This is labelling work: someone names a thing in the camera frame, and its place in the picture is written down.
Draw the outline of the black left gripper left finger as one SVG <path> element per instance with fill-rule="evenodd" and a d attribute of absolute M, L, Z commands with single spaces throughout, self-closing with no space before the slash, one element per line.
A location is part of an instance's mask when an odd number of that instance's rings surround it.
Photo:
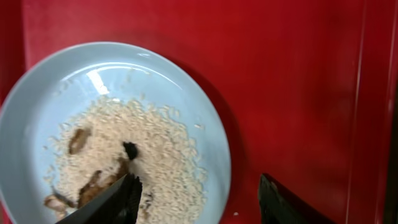
<path fill-rule="evenodd" d="M 136 224 L 141 193 L 140 178 L 128 173 L 57 224 Z"/>

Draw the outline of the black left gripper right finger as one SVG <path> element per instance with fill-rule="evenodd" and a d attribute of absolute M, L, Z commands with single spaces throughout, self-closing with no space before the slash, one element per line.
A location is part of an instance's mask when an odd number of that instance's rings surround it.
<path fill-rule="evenodd" d="M 262 224 L 335 224 L 269 174 L 261 174 L 257 197 Z"/>

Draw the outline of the white rice pile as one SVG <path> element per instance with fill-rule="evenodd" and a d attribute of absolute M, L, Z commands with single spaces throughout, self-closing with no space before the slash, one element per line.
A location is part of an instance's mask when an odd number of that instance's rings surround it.
<path fill-rule="evenodd" d="M 138 150 L 128 173 L 142 183 L 138 223 L 194 223 L 206 202 L 203 182 L 206 170 L 197 165 L 195 140 L 184 124 L 173 120 L 169 107 L 143 105 L 132 99 L 101 97 L 86 110 L 60 125 L 60 134 L 51 137 L 55 164 L 50 170 L 58 177 L 47 177 L 58 187 L 59 157 L 66 153 L 67 138 L 77 128 L 90 128 L 101 139 L 99 147 L 117 151 L 120 142 L 132 142 Z"/>

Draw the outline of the light blue plate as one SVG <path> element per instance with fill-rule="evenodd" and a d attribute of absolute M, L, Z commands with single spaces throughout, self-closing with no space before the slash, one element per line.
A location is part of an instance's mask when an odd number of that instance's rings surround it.
<path fill-rule="evenodd" d="M 14 223 L 55 223 L 43 200 L 58 179 L 53 142 L 100 96 L 168 106 L 195 139 L 208 173 L 199 223 L 219 223 L 231 185 L 228 139 L 215 107 L 191 76 L 163 56 L 117 42 L 58 51 L 14 85 L 1 108 L 1 201 Z"/>

